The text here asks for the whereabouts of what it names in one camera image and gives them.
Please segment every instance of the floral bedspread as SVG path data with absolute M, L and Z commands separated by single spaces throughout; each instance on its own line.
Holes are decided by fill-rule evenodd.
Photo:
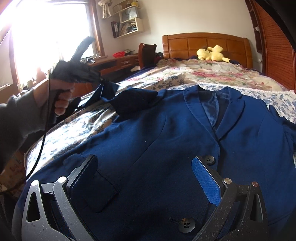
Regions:
M 194 67 L 188 69 L 187 66 L 190 63 Z M 118 83 L 117 94 L 129 87 L 156 91 L 161 89 L 183 90 L 196 84 L 212 91 L 230 86 L 244 95 L 262 99 L 267 106 L 273 105 L 280 116 L 285 116 L 296 123 L 296 95 L 293 91 L 283 91 L 285 89 L 273 79 L 228 63 L 162 60 L 158 68 Z M 116 116 L 117 114 L 109 103 L 98 101 L 56 125 L 47 134 L 35 172 L 58 156 L 102 132 Z M 41 141 L 42 139 L 37 141 L 25 155 L 27 174 L 39 154 Z
M 206 82 L 230 86 L 240 86 L 267 91 L 286 91 L 285 87 L 270 77 L 260 75 L 255 70 L 244 69 L 241 65 L 226 62 L 190 59 L 160 60 L 157 68 L 130 80 L 161 80 L 165 77 L 183 73 L 194 82 Z

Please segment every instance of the blue mesh pad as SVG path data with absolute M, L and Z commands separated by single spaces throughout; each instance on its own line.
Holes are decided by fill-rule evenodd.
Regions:
M 217 207 L 221 201 L 220 188 L 196 157 L 192 160 L 192 170 L 209 202 Z

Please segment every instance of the wooden wardrobe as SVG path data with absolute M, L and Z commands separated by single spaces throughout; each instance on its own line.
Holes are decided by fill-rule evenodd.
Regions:
M 254 0 L 245 0 L 256 37 L 256 48 L 262 54 L 263 73 L 290 90 L 296 91 L 296 53 L 280 27 Z

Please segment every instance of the blazer collar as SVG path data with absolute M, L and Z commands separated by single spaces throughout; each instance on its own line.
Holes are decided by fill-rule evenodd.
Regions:
M 243 112 L 245 102 L 242 99 L 242 94 L 238 90 L 230 87 L 225 87 L 217 91 L 229 93 L 229 104 L 218 129 L 214 132 L 204 108 L 200 103 L 199 91 L 207 90 L 201 88 L 199 85 L 186 88 L 183 92 L 185 103 L 194 117 L 203 125 L 210 135 L 215 140 L 219 141 L 235 125 Z

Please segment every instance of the hand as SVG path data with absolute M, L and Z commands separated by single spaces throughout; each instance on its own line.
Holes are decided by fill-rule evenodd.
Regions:
M 44 103 L 48 99 L 48 81 L 48 79 L 41 81 L 33 89 L 33 95 L 38 107 L 44 105 Z M 74 83 L 68 83 L 62 80 L 50 80 L 50 90 L 65 90 L 65 92 L 59 95 L 59 99 L 54 104 L 54 112 L 57 115 L 63 115 L 69 105 L 69 100 L 72 98 Z

